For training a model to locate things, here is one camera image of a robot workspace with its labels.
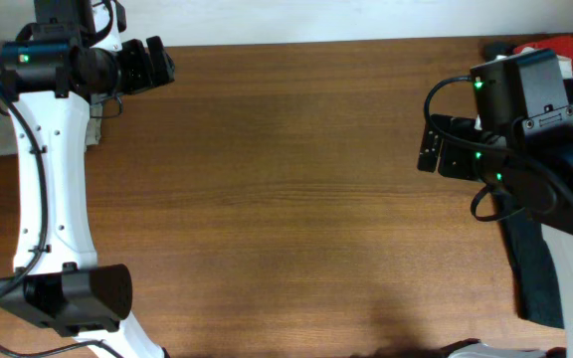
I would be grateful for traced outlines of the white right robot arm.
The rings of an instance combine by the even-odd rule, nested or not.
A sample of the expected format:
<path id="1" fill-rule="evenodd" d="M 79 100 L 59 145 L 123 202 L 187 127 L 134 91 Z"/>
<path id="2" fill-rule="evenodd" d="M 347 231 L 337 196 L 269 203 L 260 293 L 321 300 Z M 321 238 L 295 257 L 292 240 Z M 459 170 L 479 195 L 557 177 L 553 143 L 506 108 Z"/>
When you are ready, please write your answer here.
<path id="1" fill-rule="evenodd" d="M 456 343 L 449 357 L 573 357 L 573 100 L 558 56 L 550 49 L 497 58 L 471 68 L 477 118 L 431 112 L 442 80 L 423 104 L 426 122 L 418 168 L 479 181 L 471 206 L 488 194 L 510 205 L 489 220 L 525 212 L 541 227 L 559 287 L 567 346 L 557 351 L 506 350 L 479 341 Z"/>

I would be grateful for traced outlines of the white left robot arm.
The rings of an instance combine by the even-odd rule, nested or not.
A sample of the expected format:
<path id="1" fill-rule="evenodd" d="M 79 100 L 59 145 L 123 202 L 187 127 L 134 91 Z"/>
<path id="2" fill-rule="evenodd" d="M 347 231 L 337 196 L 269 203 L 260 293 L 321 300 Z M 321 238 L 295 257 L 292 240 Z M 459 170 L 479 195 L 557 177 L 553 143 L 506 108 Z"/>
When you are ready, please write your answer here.
<path id="1" fill-rule="evenodd" d="M 20 233 L 0 308 L 99 357 L 165 358 L 132 311 L 124 265 L 102 267 L 88 220 L 85 152 L 92 108 L 174 80 L 157 37 L 123 41 L 116 1 L 38 1 L 0 53 L 0 100 L 18 150 Z"/>

